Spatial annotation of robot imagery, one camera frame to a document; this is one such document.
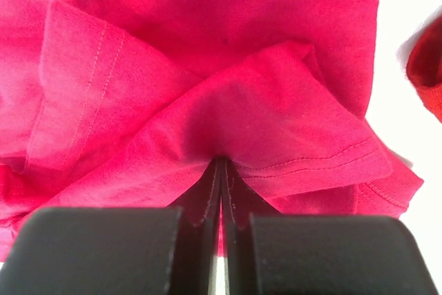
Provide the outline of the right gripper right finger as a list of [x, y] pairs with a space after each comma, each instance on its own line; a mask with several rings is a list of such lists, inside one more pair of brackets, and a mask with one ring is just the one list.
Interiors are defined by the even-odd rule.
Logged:
[[417, 243], [386, 216], [285, 215], [220, 162], [230, 294], [435, 294]]

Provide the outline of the magenta t shirt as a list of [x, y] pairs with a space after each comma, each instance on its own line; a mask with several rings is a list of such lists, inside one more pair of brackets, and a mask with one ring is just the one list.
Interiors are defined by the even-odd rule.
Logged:
[[1, 0], [1, 256], [43, 207], [159, 207], [229, 158], [283, 213], [398, 217], [378, 0]]

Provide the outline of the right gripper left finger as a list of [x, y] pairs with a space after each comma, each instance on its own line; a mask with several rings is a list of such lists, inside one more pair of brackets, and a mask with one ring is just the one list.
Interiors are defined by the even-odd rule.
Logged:
[[47, 208], [1, 268], [2, 294], [212, 294], [220, 160], [164, 208]]

